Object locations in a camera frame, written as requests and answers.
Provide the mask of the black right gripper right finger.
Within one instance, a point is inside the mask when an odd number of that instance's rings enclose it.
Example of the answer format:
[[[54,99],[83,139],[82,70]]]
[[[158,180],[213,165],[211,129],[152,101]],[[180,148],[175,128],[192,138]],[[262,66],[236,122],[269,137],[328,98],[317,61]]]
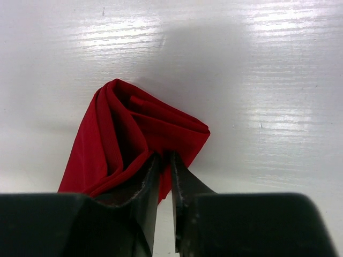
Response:
[[[337,256],[315,204],[298,193],[219,194],[170,157],[180,256]]]

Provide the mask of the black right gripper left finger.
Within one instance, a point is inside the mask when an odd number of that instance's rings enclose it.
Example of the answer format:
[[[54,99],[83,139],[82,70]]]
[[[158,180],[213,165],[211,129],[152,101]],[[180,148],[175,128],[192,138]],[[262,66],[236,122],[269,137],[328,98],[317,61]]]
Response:
[[[151,256],[160,156],[122,185],[80,193],[1,195],[1,256]]]

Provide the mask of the red cloth napkin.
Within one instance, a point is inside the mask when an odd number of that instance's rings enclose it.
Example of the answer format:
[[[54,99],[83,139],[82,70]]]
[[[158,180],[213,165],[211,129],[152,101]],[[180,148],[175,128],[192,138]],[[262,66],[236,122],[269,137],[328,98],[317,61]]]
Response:
[[[197,118],[115,79],[94,94],[58,190],[99,196],[135,175],[154,153],[177,152],[190,165],[209,136]]]

